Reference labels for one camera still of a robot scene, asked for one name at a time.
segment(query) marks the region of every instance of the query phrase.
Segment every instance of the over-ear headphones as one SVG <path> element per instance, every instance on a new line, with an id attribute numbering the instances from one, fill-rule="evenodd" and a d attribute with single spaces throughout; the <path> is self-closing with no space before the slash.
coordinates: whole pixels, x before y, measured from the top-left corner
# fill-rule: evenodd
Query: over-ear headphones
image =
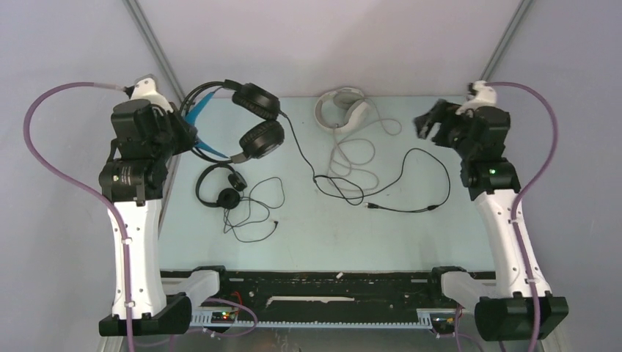
<path id="1" fill-rule="evenodd" d="M 234 93 L 231 100 L 235 105 L 239 105 L 265 120 L 259 125 L 251 128 L 250 131 L 246 132 L 242 138 L 240 138 L 242 153 L 231 156 L 230 162 L 234 164 L 241 164 L 252 158 L 262 158 L 283 144 L 285 140 L 285 132 L 283 131 L 281 124 L 277 122 L 277 117 L 281 112 L 279 98 L 252 83 L 242 85 L 236 81 L 226 79 L 223 82 L 209 82 L 202 84 L 194 89 L 191 94 L 184 99 L 181 109 L 189 109 L 189 106 L 192 102 L 194 102 L 194 99 L 196 99 L 202 91 L 214 87 L 222 87 L 232 90 Z M 207 104 L 207 102 L 211 99 L 213 94 L 214 92 L 209 93 L 197 104 L 196 109 L 193 109 L 185 115 L 184 118 L 188 123 L 191 125 L 194 124 L 197 119 L 197 115 L 205 104 Z M 209 151 L 210 153 L 215 153 L 226 158 L 225 155 L 211 149 L 211 147 L 201 142 L 200 139 L 198 146 Z"/>
<path id="2" fill-rule="evenodd" d="M 342 109 L 347 110 L 343 123 L 330 125 L 322 115 L 322 106 L 326 101 L 333 100 L 333 103 Z M 322 94 L 315 103 L 315 121 L 318 126 L 328 133 L 347 134 L 359 127 L 371 106 L 365 101 L 365 95 L 360 89 L 343 87 Z"/>
<path id="3" fill-rule="evenodd" d="M 199 195 L 201 184 L 203 184 L 203 180 L 209 175 L 210 172 L 220 168 L 228 169 L 229 171 L 231 171 L 229 176 L 227 176 L 227 179 L 229 180 L 229 184 L 233 188 L 223 189 L 222 191 L 220 191 L 218 199 L 215 202 L 207 202 L 201 199 L 201 196 Z M 197 196 L 199 202 L 201 202 L 201 204 L 208 208 L 233 209 L 237 207 L 238 204 L 240 204 L 240 192 L 246 189 L 246 187 L 247 184 L 244 177 L 242 177 L 242 175 L 240 175 L 239 172 L 235 171 L 231 166 L 229 166 L 228 164 L 214 164 L 210 165 L 207 169 L 201 172 L 201 175 L 199 175 L 199 179 L 197 180 L 197 185 L 194 187 L 194 194 Z"/>

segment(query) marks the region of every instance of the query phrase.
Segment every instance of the tabletop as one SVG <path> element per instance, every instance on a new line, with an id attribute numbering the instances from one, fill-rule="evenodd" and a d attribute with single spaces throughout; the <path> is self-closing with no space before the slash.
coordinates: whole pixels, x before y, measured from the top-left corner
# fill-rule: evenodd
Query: tabletop
<path id="1" fill-rule="evenodd" d="M 261 271 L 428 271 L 438 265 L 459 265 L 469 271 L 494 270 L 486 230 L 468 191 L 460 181 L 460 158 L 451 149 L 433 145 L 416 137 L 413 117 L 424 114 L 438 98 L 460 103 L 461 97 L 382 97 L 373 98 L 383 118 L 401 122 L 402 132 L 387 135 L 376 123 L 357 133 L 371 140 L 376 157 L 363 168 L 375 172 L 381 187 L 400 174 L 406 151 L 413 147 L 427 150 L 448 169 L 451 193 L 446 204 L 426 213 L 392 213 L 351 206 L 342 199 L 319 192 L 312 173 L 301 158 L 287 121 L 285 142 L 260 160 L 234 165 L 249 187 L 269 177 L 282 179 L 285 204 L 272 210 L 269 220 L 236 229 L 238 237 L 253 240 L 267 235 L 274 223 L 274 234 L 257 243 L 238 242 L 231 232 L 223 233 L 223 210 L 206 208 L 194 195 L 199 174 L 210 164 L 191 153 L 180 157 L 172 183 L 159 238 L 162 269 L 189 270 L 200 265 L 224 265 L 228 270 Z M 313 115 L 317 98 L 282 98 L 281 110 L 292 119 L 301 148 L 318 174 L 325 174 L 333 136 L 322 131 Z M 326 116 L 337 114 L 325 106 Z M 377 119 L 372 112 L 367 118 Z M 197 119 L 199 136 L 225 155 L 240 152 L 239 138 L 261 120 L 230 99 L 213 99 Z M 395 129 L 393 122 L 385 122 Z M 364 161 L 372 150 L 365 142 L 344 146 L 353 161 Z M 229 185 L 225 169 L 208 175 L 201 196 L 216 199 Z M 351 179 L 369 185 L 368 175 L 355 172 Z M 323 181 L 321 186 L 335 190 Z M 443 168 L 425 153 L 414 151 L 406 159 L 403 177 L 386 191 L 367 202 L 398 209 L 417 209 L 438 204 L 447 193 Z M 253 198 L 269 205 L 282 200 L 278 182 L 257 187 Z M 251 220 L 262 219 L 264 209 L 252 205 Z M 231 221 L 248 215 L 248 205 L 231 210 Z"/>

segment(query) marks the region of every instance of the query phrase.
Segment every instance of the black cable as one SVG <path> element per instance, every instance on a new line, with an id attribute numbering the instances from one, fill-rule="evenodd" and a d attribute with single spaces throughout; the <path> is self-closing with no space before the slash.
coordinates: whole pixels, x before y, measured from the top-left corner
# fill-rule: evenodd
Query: black cable
<path id="1" fill-rule="evenodd" d="M 315 187 L 316 187 L 316 188 L 317 188 L 320 192 L 322 192 L 323 194 L 325 194 L 325 195 L 327 195 L 327 196 L 329 196 L 329 197 L 340 198 L 340 199 L 345 200 L 345 201 L 346 201 L 349 205 L 361 205 L 361 204 L 363 203 L 363 198 L 365 198 L 365 193 L 364 193 L 364 191 L 363 191 L 363 188 L 361 188 L 359 185 L 355 184 L 354 182 L 352 182 L 352 181 L 350 181 L 350 180 L 346 180 L 346 179 L 345 179 L 345 178 L 343 178 L 343 177 L 332 177 L 332 176 L 327 176 L 327 175 L 317 175 L 317 174 L 315 173 L 315 168 L 313 168 L 313 165 L 309 162 L 309 159 L 307 159 L 307 157 L 306 157 L 306 156 L 304 156 L 304 153 L 302 152 L 302 149 L 300 148 L 300 142 L 298 142 L 298 137 L 296 136 L 296 132 L 294 132 L 294 130 L 293 130 L 293 125 L 292 125 L 292 122 L 291 122 L 291 120 L 290 120 L 289 116 L 288 116 L 285 112 L 283 112 L 283 111 L 281 111 L 281 112 L 280 112 L 280 114 L 281 114 L 281 115 L 282 115 L 282 116 L 283 116 L 283 117 L 284 117 L 284 118 L 285 118 L 285 119 L 289 122 L 289 124 L 290 124 L 290 129 L 291 129 L 291 131 L 292 131 L 292 136 L 293 136 L 294 141 L 296 142 L 296 146 L 298 147 L 298 151 L 300 152 L 300 156 L 301 156 L 301 157 L 302 157 L 302 159 L 303 159 L 303 160 L 307 163 L 307 165 L 309 165 L 309 167 L 311 168 L 311 172 L 313 173 L 312 180 L 313 180 L 313 183 L 315 184 Z M 326 179 L 326 180 L 328 180 L 329 182 L 331 182 L 331 183 L 333 184 L 333 186 L 337 189 L 337 191 L 339 192 L 339 194 L 340 194 L 341 196 L 337 196 L 337 195 L 334 195 L 334 194 L 326 193 L 326 192 L 325 192 L 325 191 L 324 191 L 324 190 L 323 190 L 323 189 L 322 189 L 322 188 L 318 185 L 318 178 L 323 178 L 323 179 Z M 350 183 L 350 184 L 351 184 L 351 185 L 353 185 L 354 187 L 358 188 L 358 189 L 361 191 L 361 197 L 346 197 L 346 196 L 345 196 L 345 194 L 341 191 L 341 188 L 337 187 L 337 185 L 335 184 L 335 182 L 334 182 L 335 180 L 342 180 L 342 181 L 345 181 L 345 182 L 347 182 L 347 183 Z M 360 199 L 361 199 L 361 201 L 360 201 L 360 202 L 358 202 L 358 203 L 354 203 L 354 202 L 351 202 L 351 201 L 350 201 L 351 199 L 358 199 L 358 198 L 360 198 Z"/>
<path id="2" fill-rule="evenodd" d="M 447 200 L 449 199 L 449 197 L 451 195 L 451 179 L 450 179 L 449 171 L 447 170 L 447 167 L 436 156 L 432 155 L 427 150 L 423 150 L 421 148 L 416 148 L 416 147 L 409 149 L 406 152 L 406 154 L 404 155 L 404 158 L 402 160 L 402 167 L 401 167 L 400 174 L 399 174 L 398 178 L 396 178 L 394 181 L 392 181 L 391 183 L 389 183 L 385 187 L 383 187 L 383 188 L 381 188 L 381 189 L 379 189 L 377 191 L 374 191 L 372 193 L 369 193 L 369 194 L 365 194 L 360 186 L 358 186 L 355 183 L 352 183 L 349 180 L 346 180 L 343 177 L 331 177 L 331 176 L 327 176 L 327 175 L 317 175 L 315 173 L 315 168 L 309 162 L 307 157 L 304 156 L 304 154 L 302 152 L 302 149 L 300 148 L 300 143 L 298 141 L 298 137 L 296 136 L 296 132 L 293 129 L 293 125 L 292 125 L 292 122 L 291 122 L 289 116 L 286 113 L 284 113 L 283 111 L 281 111 L 280 113 L 288 121 L 288 123 L 290 125 L 290 129 L 292 131 L 292 136 L 293 136 L 294 141 L 296 142 L 296 146 L 298 147 L 298 151 L 300 152 L 300 156 L 307 163 L 307 165 L 309 165 L 309 168 L 311 168 L 311 172 L 313 173 L 312 179 L 313 179 L 313 183 L 315 184 L 315 187 L 317 187 L 320 192 L 322 192 L 323 194 L 325 194 L 327 196 L 343 199 L 349 205 L 361 205 L 363 203 L 363 200 L 365 199 L 365 197 L 374 196 L 374 195 L 379 194 L 379 193 L 381 193 L 383 191 L 386 191 L 389 187 L 395 185 L 402 178 L 402 176 L 404 175 L 404 166 L 406 165 L 406 158 L 408 157 L 410 152 L 415 151 L 415 150 L 418 151 L 418 152 L 423 152 L 423 153 L 429 155 L 430 157 L 432 157 L 432 159 L 434 159 L 437 163 L 439 163 L 442 166 L 443 170 L 445 171 L 445 175 L 447 176 L 447 196 L 445 196 L 443 201 L 440 202 L 437 205 L 429 205 L 428 207 L 421 208 L 421 209 L 416 209 L 416 210 L 397 210 L 397 209 L 382 207 L 382 206 L 374 204 L 374 203 L 367 203 L 365 206 L 367 208 L 369 208 L 369 209 L 382 209 L 382 210 L 395 211 L 395 212 L 399 212 L 399 213 L 423 213 L 423 212 L 426 212 L 426 211 L 437 209 L 438 207 L 442 206 L 443 204 L 445 204 L 447 202 Z M 318 185 L 318 182 L 317 182 L 318 178 L 327 179 L 328 181 L 332 182 L 334 186 L 335 186 L 334 180 L 344 180 L 345 182 L 350 183 L 354 187 L 357 187 L 361 191 L 361 195 L 360 196 L 356 196 L 356 197 L 346 197 L 343 194 L 343 192 L 336 186 L 335 186 L 335 188 L 339 191 L 340 195 L 327 193 L 322 188 L 320 188 L 320 186 Z M 356 202 L 356 203 L 351 201 L 351 200 L 356 200 L 356 199 L 360 199 L 360 201 Z"/>
<path id="3" fill-rule="evenodd" d="M 270 206 L 267 205 L 264 202 L 261 202 L 259 200 L 253 199 L 252 198 L 252 192 L 257 188 L 257 186 L 259 186 L 260 184 L 270 181 L 270 180 L 278 180 L 279 184 L 281 186 L 281 194 L 283 195 L 283 201 L 281 202 L 281 204 L 277 205 L 277 206 Z M 249 214 L 248 216 L 246 216 L 246 218 L 240 222 L 238 222 L 237 224 L 232 224 L 231 221 L 229 220 L 229 214 L 230 214 L 230 209 L 224 209 L 223 210 L 223 222 L 224 222 L 224 227 L 222 229 L 223 233 L 228 233 L 229 231 L 233 232 L 233 235 L 235 236 L 235 239 L 238 240 L 239 242 L 242 243 L 255 243 L 255 242 L 261 242 L 264 241 L 266 239 L 268 239 L 270 236 L 272 236 L 272 234 L 277 230 L 277 227 L 279 226 L 279 222 L 278 221 L 273 221 L 274 222 L 274 228 L 272 229 L 272 231 L 270 231 L 269 234 L 267 234 L 266 236 L 264 236 L 263 238 L 257 239 L 257 240 L 242 240 L 238 237 L 238 233 L 235 231 L 235 229 L 239 229 L 241 227 L 244 227 L 246 225 L 249 224 L 259 224 L 262 223 L 264 221 L 267 221 L 270 218 L 270 210 L 275 210 L 275 209 L 279 209 L 280 207 L 282 207 L 285 204 L 285 188 L 283 187 L 283 180 L 280 177 L 274 176 L 274 177 L 270 177 L 270 178 L 266 178 L 265 180 L 260 181 L 259 183 L 257 183 L 256 185 L 253 186 L 253 188 L 251 188 L 251 191 L 249 192 L 249 195 L 247 197 L 245 197 L 244 195 L 242 195 L 242 198 L 240 198 L 240 202 L 248 202 L 249 203 Z M 252 203 L 261 205 L 264 209 L 266 209 L 266 217 L 264 219 L 261 220 L 254 220 L 254 221 L 248 221 L 252 215 Z"/>

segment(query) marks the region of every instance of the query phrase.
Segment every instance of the white wall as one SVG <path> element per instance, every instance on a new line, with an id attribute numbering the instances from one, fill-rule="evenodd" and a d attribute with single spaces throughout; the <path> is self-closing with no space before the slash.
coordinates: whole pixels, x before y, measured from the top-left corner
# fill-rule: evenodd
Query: white wall
<path id="1" fill-rule="evenodd" d="M 140 1 L 182 87 L 225 78 L 280 97 L 461 95 L 519 0 Z"/>
<path id="2" fill-rule="evenodd" d="M 524 201 L 538 261 L 566 296 L 574 351 L 619 351 L 622 2 L 536 1 L 494 80 L 529 84 L 559 115 L 556 159 Z M 508 158 L 523 184 L 544 161 L 551 128 L 538 101 L 499 88 L 512 114 Z"/>
<path id="3" fill-rule="evenodd" d="M 93 351 L 114 292 L 106 209 L 30 156 L 23 115 L 58 84 L 131 84 L 159 72 L 121 1 L 3 0 L 0 45 L 0 350 Z M 98 187 L 111 109 L 124 99 L 88 88 L 53 97 L 34 117 L 35 145 Z"/>

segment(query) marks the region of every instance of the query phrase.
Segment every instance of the on-ear headphones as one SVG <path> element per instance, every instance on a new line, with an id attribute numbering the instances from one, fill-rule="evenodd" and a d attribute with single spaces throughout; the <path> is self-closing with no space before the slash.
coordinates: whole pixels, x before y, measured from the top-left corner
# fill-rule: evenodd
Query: on-ear headphones
<path id="1" fill-rule="evenodd" d="M 233 188 L 225 188 L 220 191 L 218 199 L 215 202 L 208 202 L 201 199 L 199 191 L 201 189 L 201 184 L 203 184 L 203 180 L 209 175 L 210 172 L 220 168 L 228 169 L 229 171 L 231 171 L 229 176 L 227 176 L 227 179 L 229 180 L 229 184 Z M 242 175 L 240 175 L 239 172 L 235 171 L 231 166 L 229 166 L 228 164 L 214 164 L 210 165 L 207 169 L 201 172 L 201 175 L 199 175 L 199 179 L 197 180 L 197 185 L 194 187 L 194 194 L 197 196 L 199 202 L 201 202 L 201 204 L 208 208 L 233 209 L 240 204 L 240 192 L 246 189 L 246 187 L 247 184 L 244 177 L 242 177 Z"/>
<path id="2" fill-rule="evenodd" d="M 332 100 L 337 107 L 347 110 L 343 123 L 330 125 L 325 121 L 322 115 L 322 105 L 329 100 Z M 360 89 L 343 87 L 322 94 L 315 103 L 315 121 L 328 133 L 347 134 L 365 121 L 370 108 L 370 104 L 365 101 L 365 95 Z"/>

